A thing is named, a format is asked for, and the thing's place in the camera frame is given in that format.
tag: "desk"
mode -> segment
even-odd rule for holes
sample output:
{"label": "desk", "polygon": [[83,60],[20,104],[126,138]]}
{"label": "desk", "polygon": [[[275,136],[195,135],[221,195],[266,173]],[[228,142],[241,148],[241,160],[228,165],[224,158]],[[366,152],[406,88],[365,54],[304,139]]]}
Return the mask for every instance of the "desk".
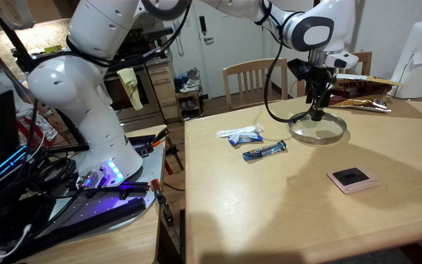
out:
{"label": "desk", "polygon": [[[126,136],[155,135],[164,124],[126,133]],[[155,262],[159,224],[158,205],[154,202],[137,218],[114,231],[69,240],[35,253],[23,262],[44,264],[105,264]]]}
{"label": "desk", "polygon": [[[422,240],[422,101],[391,99],[392,113],[326,110],[347,133],[307,145],[263,107],[190,120],[186,142],[187,262],[323,262]],[[307,105],[271,104],[277,116]],[[284,139],[287,152],[247,164],[215,136],[260,123],[263,145]],[[328,171],[363,165],[381,186],[341,193]]]}

